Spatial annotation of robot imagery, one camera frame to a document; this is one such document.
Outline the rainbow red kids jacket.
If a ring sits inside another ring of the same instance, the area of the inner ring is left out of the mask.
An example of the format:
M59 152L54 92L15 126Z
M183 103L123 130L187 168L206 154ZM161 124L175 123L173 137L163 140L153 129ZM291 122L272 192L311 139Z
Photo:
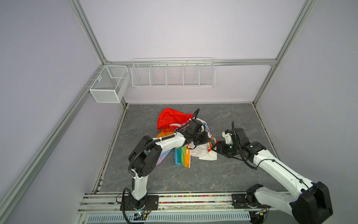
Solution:
M192 114L185 114L170 108L166 108L161 112L157 122L157 129L160 133L157 137L165 137L174 133L175 129L185 125L192 119ZM198 119L203 124L201 128L207 133L209 142L198 145L193 142L185 144L182 147L174 148L175 165L179 167L190 168L191 157L198 157L200 160L216 161L217 153L212 150L212 147L217 143L217 140L212 136L206 121Z

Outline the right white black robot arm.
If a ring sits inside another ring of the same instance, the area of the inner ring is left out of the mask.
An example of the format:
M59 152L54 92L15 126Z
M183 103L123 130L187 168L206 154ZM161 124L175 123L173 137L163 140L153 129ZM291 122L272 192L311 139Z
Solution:
M226 157L243 161L249 168L263 169L277 180L287 194L255 184L235 204L250 208L266 205L291 215L299 224L321 224L333 215L328 187L322 182L314 183L298 174L277 159L261 143L250 142L241 128L232 128L222 133L224 140L217 142L212 150Z

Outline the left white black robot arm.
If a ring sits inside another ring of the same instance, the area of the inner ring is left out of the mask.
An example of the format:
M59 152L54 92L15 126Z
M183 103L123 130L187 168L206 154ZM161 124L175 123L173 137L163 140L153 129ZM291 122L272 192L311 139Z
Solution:
M139 202L147 196L147 180L154 170L162 154L183 146L189 150L210 142L204 124L198 119L192 119L183 127L178 128L173 134L150 138L144 136L129 155L128 172L132 176L130 196L135 202Z

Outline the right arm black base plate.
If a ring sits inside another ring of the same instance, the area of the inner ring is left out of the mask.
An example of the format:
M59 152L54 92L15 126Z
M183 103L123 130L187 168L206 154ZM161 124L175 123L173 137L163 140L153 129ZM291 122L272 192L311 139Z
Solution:
M232 194L232 205L235 209L268 209L270 206L260 204L253 194Z

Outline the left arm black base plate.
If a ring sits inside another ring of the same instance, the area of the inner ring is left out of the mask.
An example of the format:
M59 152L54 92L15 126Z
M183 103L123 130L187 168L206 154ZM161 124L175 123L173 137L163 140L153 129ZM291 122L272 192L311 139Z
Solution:
M146 195L140 200L136 200L131 194L124 196L121 202L120 210L122 211L156 211L159 205L159 195Z

